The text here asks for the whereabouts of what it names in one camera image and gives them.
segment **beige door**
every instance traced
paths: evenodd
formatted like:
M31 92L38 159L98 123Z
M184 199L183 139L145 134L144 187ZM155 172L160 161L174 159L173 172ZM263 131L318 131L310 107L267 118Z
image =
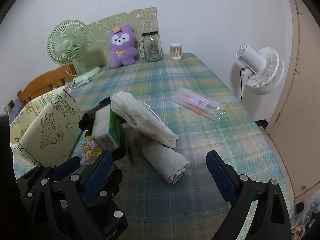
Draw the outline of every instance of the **beige door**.
M269 135L298 203L320 189L320 28L305 4L296 2L300 22L296 72Z

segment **table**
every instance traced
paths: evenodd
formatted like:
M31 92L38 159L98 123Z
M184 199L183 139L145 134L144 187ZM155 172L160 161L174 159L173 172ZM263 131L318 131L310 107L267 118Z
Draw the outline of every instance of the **table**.
M215 122L173 103L171 97L178 87L228 103L226 114ZM114 199L129 223L119 239L211 239L230 205L207 170L205 156L210 150L216 150L227 164L252 180L277 179L291 208L284 177L260 129L227 86L195 55L183 54L182 60L164 55L158 62L140 60L116 69L105 66L89 84L73 89L72 96L88 110L118 91L132 93L149 104L177 134L175 151L190 161L186 174L172 185L143 157L133 156L135 164L123 170ZM81 153L83 144L84 133L73 155ZM251 206L240 233L242 238L255 206Z

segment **green fan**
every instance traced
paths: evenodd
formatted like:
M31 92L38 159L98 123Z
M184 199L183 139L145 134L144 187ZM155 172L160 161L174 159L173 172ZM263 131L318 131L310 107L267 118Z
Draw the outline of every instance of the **green fan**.
M49 57L59 65L73 64L76 69L74 83L79 83L97 74L101 68L87 68L82 60L90 42L88 27L77 20L60 23L50 33L47 42Z

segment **wooden chair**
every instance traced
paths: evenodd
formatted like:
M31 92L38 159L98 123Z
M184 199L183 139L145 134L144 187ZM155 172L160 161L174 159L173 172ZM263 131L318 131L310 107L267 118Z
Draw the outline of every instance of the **wooden chair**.
M76 71L73 65L65 65L64 67L70 74L75 75ZM20 90L17 93L17 96L21 104L25 106L31 99L50 92L52 90L52 85L55 88L64 86L64 78L67 79L68 82L73 79L73 77L68 75L63 67L60 66L55 70L48 71L35 78L26 86L23 92Z

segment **orange tag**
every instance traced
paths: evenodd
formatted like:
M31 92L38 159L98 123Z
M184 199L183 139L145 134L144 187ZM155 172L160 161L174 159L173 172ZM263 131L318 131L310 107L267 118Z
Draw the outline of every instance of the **orange tag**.
M112 32L113 32L113 33L117 33L117 32L119 32L119 31L121 31L121 29L120 29L120 27L118 27L118 26L112 29Z

